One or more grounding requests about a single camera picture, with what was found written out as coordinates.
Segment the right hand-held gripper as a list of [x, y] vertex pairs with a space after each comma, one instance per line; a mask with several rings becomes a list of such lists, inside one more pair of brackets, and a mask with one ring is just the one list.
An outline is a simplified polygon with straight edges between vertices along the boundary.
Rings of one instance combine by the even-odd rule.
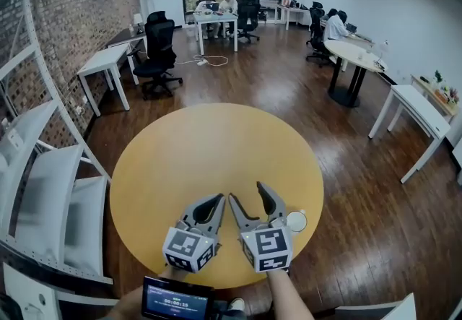
[[243, 253], [255, 272], [288, 271], [293, 256], [292, 231], [287, 225], [287, 211], [283, 199], [270, 186], [256, 182], [269, 224], [260, 227], [258, 217], [250, 217], [239, 199], [229, 194], [228, 202], [240, 230]]

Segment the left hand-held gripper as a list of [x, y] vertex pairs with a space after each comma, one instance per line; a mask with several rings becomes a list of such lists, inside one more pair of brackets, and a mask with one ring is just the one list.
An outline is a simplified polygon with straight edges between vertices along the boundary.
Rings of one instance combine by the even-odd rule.
[[[212, 231], [218, 231], [222, 224], [225, 202], [223, 194], [211, 194], [185, 209], [182, 221], [169, 228], [162, 246], [168, 265], [197, 273], [210, 262], [219, 246], [219, 237]], [[188, 223], [196, 223], [201, 230]]]

